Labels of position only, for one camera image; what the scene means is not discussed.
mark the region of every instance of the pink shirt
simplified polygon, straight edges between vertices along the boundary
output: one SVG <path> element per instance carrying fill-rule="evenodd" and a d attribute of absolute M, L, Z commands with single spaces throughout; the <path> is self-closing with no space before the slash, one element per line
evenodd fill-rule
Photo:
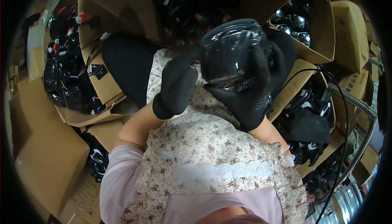
<path fill-rule="evenodd" d="M 120 223 L 125 208 L 136 200 L 137 179 L 144 171 L 143 152 L 131 146 L 113 149 L 101 182 L 100 210 L 106 224 Z M 283 223 L 283 213 L 274 187 L 232 193 L 172 194 L 163 224 L 194 224 L 216 210 L 240 206 L 269 224 Z"/>

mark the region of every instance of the black pants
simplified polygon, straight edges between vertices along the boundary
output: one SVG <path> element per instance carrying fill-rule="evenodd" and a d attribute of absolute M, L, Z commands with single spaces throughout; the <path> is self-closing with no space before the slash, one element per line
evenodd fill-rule
<path fill-rule="evenodd" d="M 297 48 L 289 35 L 273 29 L 264 29 L 270 41 L 283 52 L 284 76 L 272 91 L 274 99 L 289 75 L 297 57 Z M 147 86 L 155 52 L 160 47 L 150 40 L 126 33 L 112 34 L 104 42 L 102 58 L 109 72 L 136 105 L 146 105 Z"/>

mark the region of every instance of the floral apron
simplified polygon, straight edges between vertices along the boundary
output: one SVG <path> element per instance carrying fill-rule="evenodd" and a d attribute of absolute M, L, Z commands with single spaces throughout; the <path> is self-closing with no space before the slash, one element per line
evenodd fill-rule
<path fill-rule="evenodd" d="M 154 55 L 147 102 L 159 92 L 162 69 L 173 57 Z M 143 155 L 137 200 L 122 223 L 162 223 L 170 194 L 229 193 L 274 187 L 284 223 L 302 223 L 308 211 L 300 175 L 289 167 L 280 143 L 266 144 L 235 128 L 238 121 L 206 92 L 200 68 L 195 92 L 183 114 L 151 131 Z"/>

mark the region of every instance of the pink sleeve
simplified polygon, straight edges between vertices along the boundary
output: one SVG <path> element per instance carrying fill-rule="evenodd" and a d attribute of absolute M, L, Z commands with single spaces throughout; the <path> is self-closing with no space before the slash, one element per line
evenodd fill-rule
<path fill-rule="evenodd" d="M 105 223 L 120 223 L 124 209 L 135 201 L 135 185 L 144 171 L 143 152 L 131 146 L 112 150 L 106 173 L 101 182 L 100 211 Z"/>

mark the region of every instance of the black glove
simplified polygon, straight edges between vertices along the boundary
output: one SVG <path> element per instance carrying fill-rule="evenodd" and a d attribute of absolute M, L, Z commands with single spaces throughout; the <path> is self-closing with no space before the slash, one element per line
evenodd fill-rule
<path fill-rule="evenodd" d="M 198 50 L 194 49 L 166 64 L 162 71 L 161 92 L 154 97 L 152 104 L 153 113 L 158 119 L 169 120 L 187 108 L 198 77 L 197 70 L 192 66 L 198 55 Z"/>
<path fill-rule="evenodd" d="M 234 92 L 215 88 L 210 84 L 204 85 L 204 89 L 233 113 L 241 128 L 246 132 L 256 129 L 263 121 L 268 109 L 268 95 L 283 75 L 283 53 L 275 43 L 270 41 L 270 44 L 272 51 L 276 54 L 271 70 L 268 68 L 267 57 L 261 48 L 255 46 L 253 49 L 256 80 L 252 87 Z"/>

